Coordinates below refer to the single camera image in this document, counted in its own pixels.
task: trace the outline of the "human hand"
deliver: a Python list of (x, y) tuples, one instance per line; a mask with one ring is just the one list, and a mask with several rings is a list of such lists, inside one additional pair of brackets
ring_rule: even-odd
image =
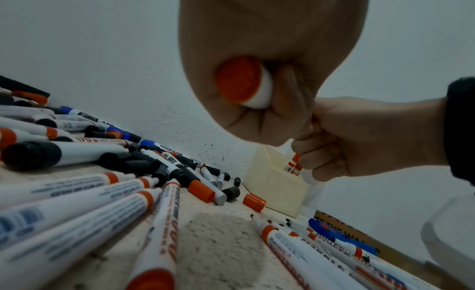
[(321, 182), (422, 165), (447, 165), (446, 99), (387, 103), (317, 98), (314, 130), (292, 143), (299, 164)]
[[(181, 0), (180, 52), (191, 88), (227, 131), (281, 145), (311, 131), (314, 97), (350, 53), (368, 0)], [(219, 93), (224, 61), (251, 55), (274, 77), (271, 106), (254, 110)]]

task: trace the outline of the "black sleeve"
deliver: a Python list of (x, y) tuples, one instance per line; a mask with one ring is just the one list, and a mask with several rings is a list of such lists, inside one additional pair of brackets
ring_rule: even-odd
[(475, 78), (449, 85), (444, 120), (444, 149), (453, 176), (475, 185)]

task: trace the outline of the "table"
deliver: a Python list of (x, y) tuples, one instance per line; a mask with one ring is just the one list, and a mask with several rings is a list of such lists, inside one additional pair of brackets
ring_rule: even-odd
[[(0, 167), (2, 185), (39, 179), (65, 178), (106, 172), (92, 164), (19, 173)], [(223, 188), (231, 186), (225, 182)], [(251, 222), (251, 208), (242, 203), (249, 193), (224, 206), (204, 203), (181, 189), (176, 289), (249, 290), (301, 289), (289, 271), (269, 250)], [(285, 221), (285, 216), (264, 208), (263, 214)], [(133, 269), (149, 229), (145, 214), (122, 232), (85, 256), (44, 290), (122, 290)]]

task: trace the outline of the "table surface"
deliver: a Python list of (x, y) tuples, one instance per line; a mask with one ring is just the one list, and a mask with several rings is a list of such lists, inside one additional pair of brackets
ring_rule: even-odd
[[(40, 179), (60, 179), (106, 172), (96, 165), (83, 164), (29, 173), (0, 168), (2, 185)], [(232, 186), (225, 182), (223, 188)], [(204, 203), (181, 189), (178, 221), (178, 260), (175, 276), (180, 290), (301, 289), (290, 272), (257, 234), (251, 208), (241, 194), (224, 206)], [(263, 214), (285, 221), (289, 218), (268, 208)], [(73, 265), (44, 290), (122, 290), (151, 223), (150, 213), (127, 226), (80, 262)]]

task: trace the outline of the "wall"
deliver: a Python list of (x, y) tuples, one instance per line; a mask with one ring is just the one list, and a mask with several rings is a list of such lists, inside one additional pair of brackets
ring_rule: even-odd
[[(451, 81), (474, 73), (474, 2), (371, 0), (356, 49), (319, 95), (445, 95)], [(177, 13), (178, 0), (0, 0), (0, 74), (50, 91), (54, 105), (243, 175), (256, 147), (224, 132), (194, 98), (178, 56)], [(472, 192), (447, 168), (416, 168), (332, 181), (319, 208), (429, 258), (423, 222), (448, 198)]]

